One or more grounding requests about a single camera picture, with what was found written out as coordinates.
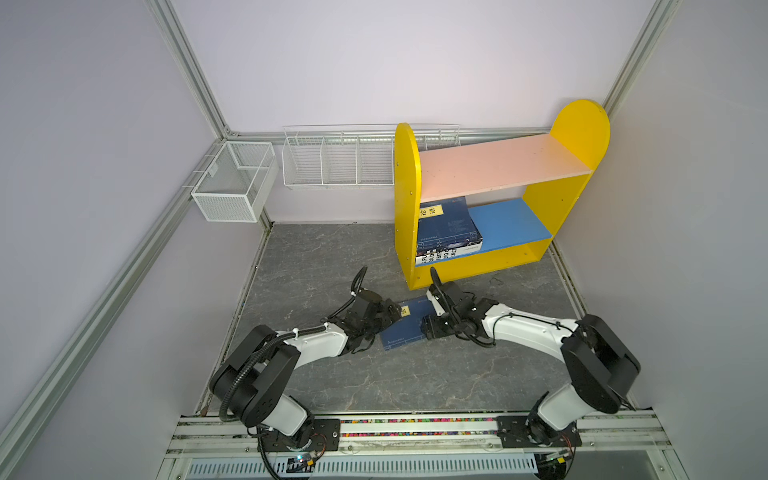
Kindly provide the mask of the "blue book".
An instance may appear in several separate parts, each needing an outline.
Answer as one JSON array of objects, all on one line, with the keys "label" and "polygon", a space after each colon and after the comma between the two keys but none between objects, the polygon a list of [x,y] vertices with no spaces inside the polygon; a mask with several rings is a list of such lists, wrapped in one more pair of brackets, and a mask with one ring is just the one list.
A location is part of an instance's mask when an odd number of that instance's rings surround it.
[{"label": "blue book", "polygon": [[444,258],[457,255],[466,255],[479,251],[482,248],[482,245],[482,240],[474,242],[457,242],[453,244],[435,246],[434,248],[424,248],[418,250],[416,256]]},{"label": "blue book", "polygon": [[422,331],[423,320],[435,313],[426,296],[405,300],[399,305],[401,318],[380,334],[385,351],[425,340],[426,335]]},{"label": "blue book", "polygon": [[419,255],[481,242],[482,235],[470,216],[465,197],[420,204],[417,230]]}]

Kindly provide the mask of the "white booklet black text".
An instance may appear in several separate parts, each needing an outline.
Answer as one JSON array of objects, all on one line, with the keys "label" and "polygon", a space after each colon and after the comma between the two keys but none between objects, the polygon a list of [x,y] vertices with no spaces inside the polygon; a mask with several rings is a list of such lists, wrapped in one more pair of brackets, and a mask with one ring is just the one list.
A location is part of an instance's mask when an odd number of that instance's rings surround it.
[{"label": "white booklet black text", "polygon": [[451,260],[457,257],[472,255],[479,252],[480,249],[481,249],[481,245],[477,244],[477,245],[470,245],[462,248],[425,252],[423,255],[416,256],[415,265],[416,266],[428,265],[436,262]]}]

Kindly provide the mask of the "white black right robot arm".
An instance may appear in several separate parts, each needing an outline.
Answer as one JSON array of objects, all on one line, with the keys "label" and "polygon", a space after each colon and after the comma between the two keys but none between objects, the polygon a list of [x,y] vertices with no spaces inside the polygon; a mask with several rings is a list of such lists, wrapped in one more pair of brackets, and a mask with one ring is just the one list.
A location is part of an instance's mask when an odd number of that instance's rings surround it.
[{"label": "white black right robot arm", "polygon": [[543,394],[526,418],[534,443],[551,443],[587,414],[615,414],[629,404],[641,364],[601,317],[587,314],[574,320],[524,312],[444,283],[435,268],[430,276],[427,299],[435,313],[422,321],[426,338],[452,336],[482,348],[506,341],[565,365],[569,381]]}]

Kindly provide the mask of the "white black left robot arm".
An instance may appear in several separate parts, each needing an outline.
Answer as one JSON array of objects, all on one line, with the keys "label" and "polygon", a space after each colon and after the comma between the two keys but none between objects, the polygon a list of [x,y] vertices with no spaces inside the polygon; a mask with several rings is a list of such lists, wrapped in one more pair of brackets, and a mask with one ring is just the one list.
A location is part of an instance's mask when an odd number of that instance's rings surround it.
[{"label": "white black left robot arm", "polygon": [[366,267],[357,272],[348,300],[316,326],[277,331],[258,325],[251,330],[209,380],[210,393],[220,401],[221,421],[275,431],[298,445],[309,441],[314,415],[285,393],[294,371],[362,353],[401,319],[396,302],[363,287],[366,273]]}]

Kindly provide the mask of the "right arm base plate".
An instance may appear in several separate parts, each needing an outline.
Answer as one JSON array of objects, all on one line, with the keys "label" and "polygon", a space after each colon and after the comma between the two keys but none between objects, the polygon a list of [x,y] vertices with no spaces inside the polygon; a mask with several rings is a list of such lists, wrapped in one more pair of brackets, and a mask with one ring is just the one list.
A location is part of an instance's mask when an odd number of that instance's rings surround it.
[{"label": "right arm base plate", "polygon": [[526,415],[500,415],[496,417],[496,422],[497,436],[503,448],[565,448],[582,445],[575,422],[558,432],[546,424],[531,428]]}]

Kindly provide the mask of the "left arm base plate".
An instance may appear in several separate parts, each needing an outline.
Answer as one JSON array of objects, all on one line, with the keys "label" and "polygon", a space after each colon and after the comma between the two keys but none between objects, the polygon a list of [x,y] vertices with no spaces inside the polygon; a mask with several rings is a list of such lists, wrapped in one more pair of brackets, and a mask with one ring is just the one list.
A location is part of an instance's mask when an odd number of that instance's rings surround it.
[{"label": "left arm base plate", "polygon": [[261,431],[260,446],[267,453],[337,451],[341,439],[341,422],[331,417],[309,417],[292,435],[276,427]]}]

